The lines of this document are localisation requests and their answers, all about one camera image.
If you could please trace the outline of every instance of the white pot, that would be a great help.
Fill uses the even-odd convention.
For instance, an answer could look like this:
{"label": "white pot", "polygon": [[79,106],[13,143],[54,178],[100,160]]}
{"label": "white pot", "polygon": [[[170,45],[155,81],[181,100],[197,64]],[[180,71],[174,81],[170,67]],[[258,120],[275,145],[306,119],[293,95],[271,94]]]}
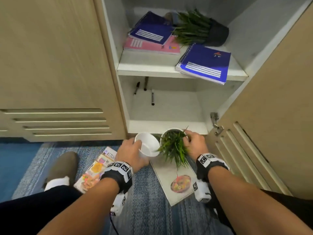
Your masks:
{"label": "white pot", "polygon": [[160,152],[157,150],[160,147],[159,141],[150,133],[139,133],[135,137],[142,141],[141,149],[139,149],[139,156],[141,157],[156,157]]}
{"label": "white pot", "polygon": [[162,134],[162,136],[161,136],[161,139],[160,139],[160,144],[161,144],[161,146],[162,146],[162,138],[164,137],[164,135],[168,132],[168,131],[170,131],[170,130],[179,130],[179,131],[182,131],[186,136],[187,136],[187,134],[182,130],[182,129],[180,129],[180,128],[169,128],[168,130],[166,130],[163,134]]}

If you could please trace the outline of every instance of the black plant pot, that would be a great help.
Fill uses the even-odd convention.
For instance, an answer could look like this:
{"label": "black plant pot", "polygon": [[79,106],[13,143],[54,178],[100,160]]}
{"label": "black plant pot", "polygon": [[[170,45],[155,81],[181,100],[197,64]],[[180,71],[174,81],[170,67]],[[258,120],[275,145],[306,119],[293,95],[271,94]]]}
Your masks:
{"label": "black plant pot", "polygon": [[209,37],[206,39],[204,45],[219,47],[222,46],[229,35],[229,28],[218,23],[216,20],[210,18],[211,28]]}

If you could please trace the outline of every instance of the forearm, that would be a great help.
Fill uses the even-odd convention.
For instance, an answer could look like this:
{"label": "forearm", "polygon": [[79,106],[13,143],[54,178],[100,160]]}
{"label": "forearm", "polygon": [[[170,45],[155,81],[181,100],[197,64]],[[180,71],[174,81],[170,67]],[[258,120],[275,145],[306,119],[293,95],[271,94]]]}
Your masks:
{"label": "forearm", "polygon": [[111,178],[102,179],[77,201],[51,220],[39,234],[98,234],[109,215],[119,186]]}
{"label": "forearm", "polygon": [[225,168],[211,168],[208,177],[227,218],[238,234],[313,234],[286,207]]}

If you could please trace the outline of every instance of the blue carpet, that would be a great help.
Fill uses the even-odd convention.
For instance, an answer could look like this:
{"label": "blue carpet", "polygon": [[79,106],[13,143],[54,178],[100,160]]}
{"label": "blue carpet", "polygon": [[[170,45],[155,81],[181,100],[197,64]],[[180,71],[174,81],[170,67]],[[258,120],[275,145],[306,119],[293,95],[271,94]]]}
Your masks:
{"label": "blue carpet", "polygon": [[41,145],[0,142],[0,202],[11,199]]}
{"label": "blue carpet", "polygon": [[[50,166],[64,152],[77,152],[80,161],[76,180],[88,169],[106,146],[117,150],[121,141],[50,142],[44,143],[27,169],[12,198],[20,198],[43,191],[42,184]],[[151,167],[133,176],[122,214],[113,218],[120,234],[233,234],[211,215],[194,195],[171,207]],[[103,234],[116,235],[108,218]]]}

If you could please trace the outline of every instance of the pink notebook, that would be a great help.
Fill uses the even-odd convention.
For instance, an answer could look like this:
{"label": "pink notebook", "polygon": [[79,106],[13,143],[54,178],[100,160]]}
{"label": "pink notebook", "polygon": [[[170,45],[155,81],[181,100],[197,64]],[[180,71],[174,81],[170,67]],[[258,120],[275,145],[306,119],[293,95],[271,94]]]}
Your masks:
{"label": "pink notebook", "polygon": [[148,41],[142,41],[138,39],[132,39],[127,37],[124,49],[139,52],[154,52],[160,54],[171,54],[179,55],[180,49],[179,44],[175,42],[175,37],[171,36],[165,45],[160,45],[157,43],[152,43]]}

